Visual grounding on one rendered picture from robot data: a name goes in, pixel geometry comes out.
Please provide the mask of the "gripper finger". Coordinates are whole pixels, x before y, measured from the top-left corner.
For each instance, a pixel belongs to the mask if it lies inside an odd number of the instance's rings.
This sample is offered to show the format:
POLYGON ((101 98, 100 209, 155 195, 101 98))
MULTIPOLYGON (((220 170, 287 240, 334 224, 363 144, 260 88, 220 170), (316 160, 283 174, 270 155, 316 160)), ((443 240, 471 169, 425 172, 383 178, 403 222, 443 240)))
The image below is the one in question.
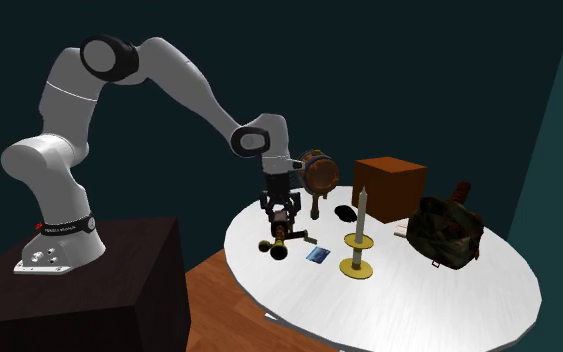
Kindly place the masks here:
POLYGON ((291 192, 288 195, 288 200, 287 200, 288 222, 291 225, 295 223, 295 217, 300 210, 301 210, 301 194, 299 192, 291 192))
POLYGON ((259 196, 260 207, 265 211, 268 216, 268 221, 270 223, 274 222, 275 212, 275 193, 270 193, 269 191, 262 191, 259 196))

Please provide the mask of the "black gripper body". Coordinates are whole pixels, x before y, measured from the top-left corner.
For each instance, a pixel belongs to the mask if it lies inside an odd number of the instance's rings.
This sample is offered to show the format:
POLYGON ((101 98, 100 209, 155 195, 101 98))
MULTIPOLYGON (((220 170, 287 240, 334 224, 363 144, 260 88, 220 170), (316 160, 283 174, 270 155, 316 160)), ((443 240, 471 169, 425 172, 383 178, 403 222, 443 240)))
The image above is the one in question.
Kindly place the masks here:
POLYGON ((288 197, 290 176, 288 173, 266 174, 266 188, 269 197, 288 197))

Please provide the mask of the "grey and black small tool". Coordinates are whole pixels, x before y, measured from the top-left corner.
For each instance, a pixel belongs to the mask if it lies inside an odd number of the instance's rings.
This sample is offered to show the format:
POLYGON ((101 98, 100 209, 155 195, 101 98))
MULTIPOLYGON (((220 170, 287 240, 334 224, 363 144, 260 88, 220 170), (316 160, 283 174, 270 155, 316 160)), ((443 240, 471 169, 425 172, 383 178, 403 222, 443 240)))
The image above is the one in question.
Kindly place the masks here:
POLYGON ((304 241, 311 243, 311 244, 317 244, 318 243, 318 241, 315 238, 312 238, 312 237, 309 236, 307 230, 290 232, 285 236, 285 238, 287 240, 289 240, 289 239, 303 239, 304 241))

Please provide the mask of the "brass horn with black bulb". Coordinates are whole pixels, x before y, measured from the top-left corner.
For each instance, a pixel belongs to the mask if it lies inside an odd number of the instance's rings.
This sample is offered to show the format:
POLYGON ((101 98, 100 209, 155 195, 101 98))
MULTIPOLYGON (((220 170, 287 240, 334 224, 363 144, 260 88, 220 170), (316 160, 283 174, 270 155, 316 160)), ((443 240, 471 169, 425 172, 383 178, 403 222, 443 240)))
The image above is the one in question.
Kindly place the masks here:
POLYGON ((261 240, 258 243, 260 252, 268 252, 275 260, 283 260, 288 254, 288 249, 284 242, 290 238, 293 232, 288 210, 274 210, 271 220, 270 233, 273 241, 261 240))

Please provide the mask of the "black oval object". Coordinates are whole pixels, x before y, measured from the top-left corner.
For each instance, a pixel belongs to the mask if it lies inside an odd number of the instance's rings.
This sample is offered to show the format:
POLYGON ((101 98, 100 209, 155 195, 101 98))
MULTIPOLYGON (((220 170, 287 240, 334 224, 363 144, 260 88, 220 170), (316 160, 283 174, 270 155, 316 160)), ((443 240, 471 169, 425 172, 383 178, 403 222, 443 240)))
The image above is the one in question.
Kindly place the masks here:
POLYGON ((358 219, 357 213, 348 205, 336 206, 334 213, 343 222, 352 223, 356 222, 358 219))

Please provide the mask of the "blue card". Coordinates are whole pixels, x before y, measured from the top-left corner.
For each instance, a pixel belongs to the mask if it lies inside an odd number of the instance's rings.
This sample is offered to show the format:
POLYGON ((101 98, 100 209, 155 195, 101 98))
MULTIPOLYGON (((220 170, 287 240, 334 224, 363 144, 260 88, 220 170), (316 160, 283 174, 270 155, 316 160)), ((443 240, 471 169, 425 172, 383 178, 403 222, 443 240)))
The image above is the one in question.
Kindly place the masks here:
POLYGON ((317 264, 322 264, 329 254, 330 251, 328 249, 316 246, 307 255, 306 259, 317 264))

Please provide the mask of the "white candle on gold candlestick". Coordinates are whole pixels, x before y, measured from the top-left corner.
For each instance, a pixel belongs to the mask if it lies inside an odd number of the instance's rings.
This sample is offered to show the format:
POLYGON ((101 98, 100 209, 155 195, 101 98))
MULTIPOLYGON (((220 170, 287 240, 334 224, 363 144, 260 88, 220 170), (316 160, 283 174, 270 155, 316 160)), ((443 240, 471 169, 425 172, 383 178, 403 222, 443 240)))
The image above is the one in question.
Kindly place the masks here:
POLYGON ((344 237, 344 242, 353 249, 353 255, 351 258, 343 259, 339 264, 339 269, 344 275, 357 280, 365 280, 373 275, 372 266, 362 259, 363 251, 372 248, 374 245, 373 239, 367 236, 364 231, 366 206, 367 192, 363 188, 358 194, 355 232, 344 237))

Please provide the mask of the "brown box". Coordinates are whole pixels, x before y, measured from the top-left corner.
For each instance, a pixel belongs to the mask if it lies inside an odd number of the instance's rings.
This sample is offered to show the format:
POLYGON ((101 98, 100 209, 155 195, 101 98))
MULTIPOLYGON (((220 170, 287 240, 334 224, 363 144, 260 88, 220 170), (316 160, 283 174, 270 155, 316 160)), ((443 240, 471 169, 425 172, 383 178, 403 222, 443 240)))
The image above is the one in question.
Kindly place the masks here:
POLYGON ((351 204, 367 192, 366 214, 382 222, 409 218, 423 196, 427 167, 393 157, 356 160, 351 204))

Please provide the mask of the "white round table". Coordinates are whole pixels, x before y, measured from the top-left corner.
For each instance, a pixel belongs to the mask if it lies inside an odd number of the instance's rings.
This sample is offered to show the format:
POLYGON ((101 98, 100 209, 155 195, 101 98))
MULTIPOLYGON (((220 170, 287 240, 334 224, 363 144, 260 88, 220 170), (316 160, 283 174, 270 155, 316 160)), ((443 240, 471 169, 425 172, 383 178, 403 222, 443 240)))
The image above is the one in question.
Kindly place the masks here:
POLYGON ((534 326, 542 302, 537 277, 490 230, 481 238, 479 259, 452 270, 434 267, 395 235, 394 224, 367 217, 365 232, 374 245, 362 258, 373 274, 365 280, 344 275, 339 264, 353 253, 344 237, 355 226, 334 209, 351 198, 351 187, 336 187, 312 220, 312 198, 301 195, 295 227, 328 250, 322 263, 308 260, 314 246, 302 239, 287 241, 282 261, 259 251, 270 224, 258 203, 232 220, 224 241, 227 264, 274 321, 344 352, 490 352, 534 326))

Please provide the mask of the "dark green bag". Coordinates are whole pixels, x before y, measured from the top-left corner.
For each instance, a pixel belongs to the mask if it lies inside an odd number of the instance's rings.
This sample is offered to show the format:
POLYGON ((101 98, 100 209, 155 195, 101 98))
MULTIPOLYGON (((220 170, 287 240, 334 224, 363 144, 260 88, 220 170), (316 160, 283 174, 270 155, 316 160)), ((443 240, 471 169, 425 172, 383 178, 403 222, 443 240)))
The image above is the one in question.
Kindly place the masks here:
POLYGON ((461 181, 449 198, 423 197, 408 220, 407 241, 437 266, 459 270, 479 258, 484 222, 464 207, 470 190, 461 181))

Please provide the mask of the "dark robot stand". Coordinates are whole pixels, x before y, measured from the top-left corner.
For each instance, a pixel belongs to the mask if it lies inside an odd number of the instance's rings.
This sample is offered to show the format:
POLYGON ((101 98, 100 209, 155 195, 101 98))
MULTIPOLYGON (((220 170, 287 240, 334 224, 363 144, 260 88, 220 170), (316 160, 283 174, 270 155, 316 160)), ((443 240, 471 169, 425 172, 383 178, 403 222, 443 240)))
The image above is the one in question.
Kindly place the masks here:
POLYGON ((62 275, 0 256, 0 352, 186 352, 191 317, 176 217, 98 224, 105 253, 62 275))

